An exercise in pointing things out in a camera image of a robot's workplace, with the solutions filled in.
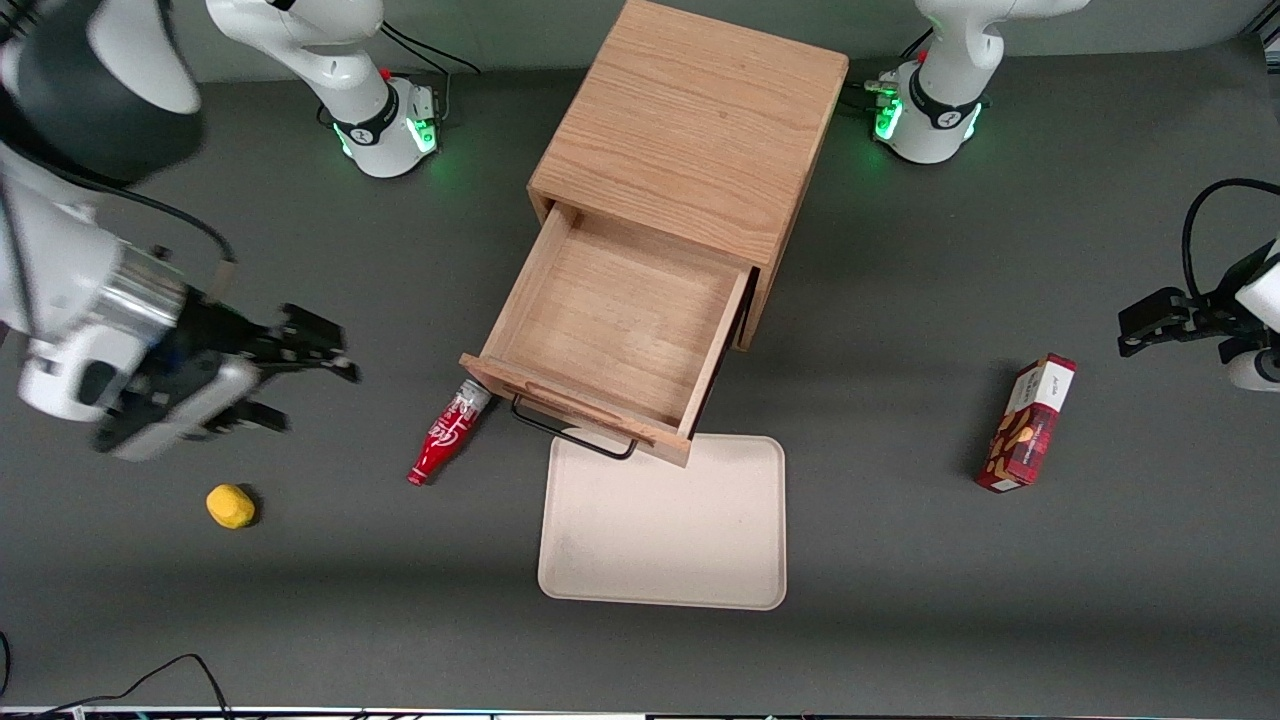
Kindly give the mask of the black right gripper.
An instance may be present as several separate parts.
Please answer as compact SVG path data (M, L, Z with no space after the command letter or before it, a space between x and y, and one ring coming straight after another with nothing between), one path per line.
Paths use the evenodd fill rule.
M128 384L131 421L214 421L215 434L241 427L285 433L285 413L255 395L276 375L323 369L352 384L342 325L294 304L278 327L260 325L192 288L177 325L146 355Z

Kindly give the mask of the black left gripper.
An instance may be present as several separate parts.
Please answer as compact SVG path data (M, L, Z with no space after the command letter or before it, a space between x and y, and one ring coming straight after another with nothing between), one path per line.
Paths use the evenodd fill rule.
M1190 241L1187 241L1187 288L1197 307L1199 323L1212 325L1245 347L1271 347L1277 332L1266 327L1252 311L1236 300L1236 292L1265 270L1277 265L1277 250L1272 238L1243 259L1233 263L1217 286L1207 293L1196 281ZM1201 340L1202 332L1187 323L1192 316L1188 296L1183 290L1165 287L1143 297L1117 314L1117 351L1121 357L1133 357L1144 348L1165 343L1185 343Z

